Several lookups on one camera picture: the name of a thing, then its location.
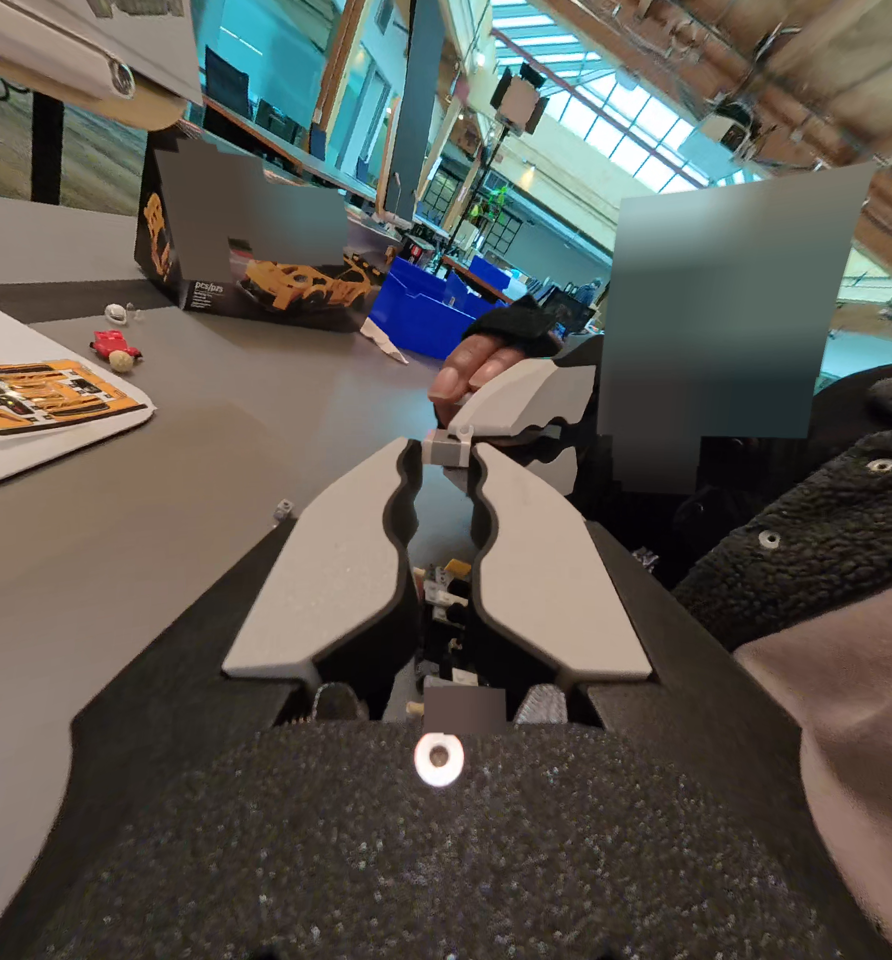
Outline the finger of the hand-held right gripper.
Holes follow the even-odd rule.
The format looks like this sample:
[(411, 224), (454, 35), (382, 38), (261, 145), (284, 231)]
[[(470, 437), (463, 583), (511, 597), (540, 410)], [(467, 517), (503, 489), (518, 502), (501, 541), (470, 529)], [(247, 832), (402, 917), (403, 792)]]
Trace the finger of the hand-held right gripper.
[[(564, 437), (562, 427), (530, 427), (515, 436), (486, 436), (474, 439), (501, 450), (533, 475), (567, 497), (572, 494), (578, 474), (576, 445)], [(464, 495), (468, 493), (468, 469), (442, 467), (444, 476)]]
[(525, 445), (558, 438), (585, 417), (597, 367), (526, 359), (474, 392), (452, 419), (457, 441)]

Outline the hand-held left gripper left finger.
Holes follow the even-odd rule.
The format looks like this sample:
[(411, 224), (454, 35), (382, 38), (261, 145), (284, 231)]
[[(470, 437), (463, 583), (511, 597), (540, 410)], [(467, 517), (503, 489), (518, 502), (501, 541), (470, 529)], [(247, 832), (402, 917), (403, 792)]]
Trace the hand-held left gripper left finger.
[(384, 683), (418, 642), (407, 546), (421, 445), (397, 438), (302, 511), (222, 664), (233, 679)]

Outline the light grey brick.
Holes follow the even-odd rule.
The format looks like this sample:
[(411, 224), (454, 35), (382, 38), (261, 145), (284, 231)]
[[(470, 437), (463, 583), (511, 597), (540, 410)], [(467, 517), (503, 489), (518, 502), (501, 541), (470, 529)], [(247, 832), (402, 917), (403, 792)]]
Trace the light grey brick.
[(423, 465), (440, 466), (444, 469), (465, 470), (471, 461), (475, 428), (471, 425), (456, 429), (431, 429), (422, 440)]

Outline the person's right hand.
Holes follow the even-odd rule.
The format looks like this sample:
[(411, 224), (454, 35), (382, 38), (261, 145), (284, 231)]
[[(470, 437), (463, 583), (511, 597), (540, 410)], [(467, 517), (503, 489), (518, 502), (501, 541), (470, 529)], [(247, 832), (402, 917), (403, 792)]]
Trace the person's right hand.
[(524, 352), (489, 334), (466, 337), (445, 359), (428, 389), (439, 428), (459, 412), (463, 398), (524, 360)]

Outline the toy car chassis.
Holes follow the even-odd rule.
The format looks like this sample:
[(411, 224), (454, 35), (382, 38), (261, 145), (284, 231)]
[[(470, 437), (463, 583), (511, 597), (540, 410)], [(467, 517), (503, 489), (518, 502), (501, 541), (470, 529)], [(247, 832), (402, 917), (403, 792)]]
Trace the toy car chassis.
[(478, 687), (479, 671), (469, 638), (472, 565), (451, 559), (445, 565), (413, 570), (420, 600), (419, 640), (413, 657), (420, 701), (428, 689), (449, 683)]

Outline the blue bin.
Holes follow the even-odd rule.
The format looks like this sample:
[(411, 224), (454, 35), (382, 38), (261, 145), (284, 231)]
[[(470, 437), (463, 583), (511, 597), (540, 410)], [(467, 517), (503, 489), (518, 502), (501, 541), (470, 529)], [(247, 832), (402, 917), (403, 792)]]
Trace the blue bin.
[(527, 294), (523, 282), (478, 254), (472, 258), (468, 273), (467, 287), (489, 303), (511, 304)]
[(399, 350), (443, 360), (474, 321), (494, 308), (454, 273), (442, 279), (396, 257), (369, 318)]

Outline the white paper scrap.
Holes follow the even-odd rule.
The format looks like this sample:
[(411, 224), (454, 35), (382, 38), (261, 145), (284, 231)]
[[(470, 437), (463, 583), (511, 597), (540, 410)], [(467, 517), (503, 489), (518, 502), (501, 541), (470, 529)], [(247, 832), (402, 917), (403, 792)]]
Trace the white paper scrap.
[(406, 356), (392, 343), (387, 333), (374, 323), (371, 318), (366, 318), (363, 321), (359, 333), (385, 356), (404, 366), (409, 364)]

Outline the toy car box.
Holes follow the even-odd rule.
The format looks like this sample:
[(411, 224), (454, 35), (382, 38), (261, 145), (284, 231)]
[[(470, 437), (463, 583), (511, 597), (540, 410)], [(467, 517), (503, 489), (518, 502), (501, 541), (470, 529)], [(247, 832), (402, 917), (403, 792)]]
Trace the toy car box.
[(258, 156), (177, 126), (147, 136), (134, 258), (185, 311), (357, 329), (384, 282), (390, 241), (335, 189), (289, 182)]

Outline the dark grey display board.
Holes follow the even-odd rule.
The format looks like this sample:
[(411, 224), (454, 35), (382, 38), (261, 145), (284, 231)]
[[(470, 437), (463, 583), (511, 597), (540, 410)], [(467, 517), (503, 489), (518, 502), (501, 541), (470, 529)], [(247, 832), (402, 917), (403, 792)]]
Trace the dark grey display board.
[(382, 211), (393, 222), (411, 223), (439, 83), (445, 25), (440, 3), (410, 3), (403, 96), (391, 125), (392, 141), (383, 162)]

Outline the red toy piece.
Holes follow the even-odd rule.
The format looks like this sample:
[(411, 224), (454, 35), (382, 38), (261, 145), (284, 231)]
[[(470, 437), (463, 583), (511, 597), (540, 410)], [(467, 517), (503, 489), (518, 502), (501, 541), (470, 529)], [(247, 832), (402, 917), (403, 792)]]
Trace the red toy piece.
[(90, 348), (98, 358), (105, 362), (108, 361), (109, 353), (112, 351), (126, 351), (136, 359), (136, 363), (142, 360), (141, 351), (129, 345), (118, 329), (94, 331)]

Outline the orange sticker sheet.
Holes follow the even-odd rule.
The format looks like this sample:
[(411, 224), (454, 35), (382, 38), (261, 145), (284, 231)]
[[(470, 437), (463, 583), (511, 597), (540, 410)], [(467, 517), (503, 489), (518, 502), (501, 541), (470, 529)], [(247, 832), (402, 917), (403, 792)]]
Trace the orange sticker sheet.
[(0, 439), (94, 423), (147, 409), (110, 375), (72, 359), (0, 364)]

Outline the long wooden table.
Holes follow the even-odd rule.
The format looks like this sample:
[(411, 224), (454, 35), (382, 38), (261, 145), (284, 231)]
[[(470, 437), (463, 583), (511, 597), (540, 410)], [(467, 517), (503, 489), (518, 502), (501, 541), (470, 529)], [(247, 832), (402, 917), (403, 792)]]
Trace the long wooden table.
[(207, 95), (203, 96), (202, 101), (204, 114), (201, 128), (204, 132), (214, 134), (248, 152), (258, 151), (263, 157), (267, 154), (274, 155), (283, 162), (284, 170), (307, 182), (343, 190), (349, 197), (356, 198), (360, 207), (376, 204), (376, 191), (354, 177), (329, 167), (324, 161), (256, 125), (221, 102)]

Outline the pale pink cloth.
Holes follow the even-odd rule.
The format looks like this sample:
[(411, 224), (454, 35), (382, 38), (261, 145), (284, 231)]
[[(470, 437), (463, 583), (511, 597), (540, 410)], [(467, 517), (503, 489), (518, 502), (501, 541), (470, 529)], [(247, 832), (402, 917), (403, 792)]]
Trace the pale pink cloth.
[(800, 727), (812, 820), (892, 944), (892, 587), (746, 643), (735, 659)]

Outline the black office chair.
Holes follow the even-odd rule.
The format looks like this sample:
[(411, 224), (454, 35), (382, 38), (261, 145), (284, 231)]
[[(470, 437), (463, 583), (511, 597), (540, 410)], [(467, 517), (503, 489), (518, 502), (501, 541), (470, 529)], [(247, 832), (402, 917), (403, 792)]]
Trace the black office chair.
[(230, 112), (251, 120), (249, 77), (236, 69), (210, 46), (204, 48), (205, 92)]

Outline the wooden side table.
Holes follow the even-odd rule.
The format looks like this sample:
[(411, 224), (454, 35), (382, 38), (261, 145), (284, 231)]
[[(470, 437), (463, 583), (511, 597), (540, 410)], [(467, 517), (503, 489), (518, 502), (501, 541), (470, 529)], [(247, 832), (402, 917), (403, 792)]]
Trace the wooden side table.
[(55, 205), (65, 104), (158, 131), (202, 103), (190, 2), (0, 1), (0, 79), (33, 92), (31, 198)]

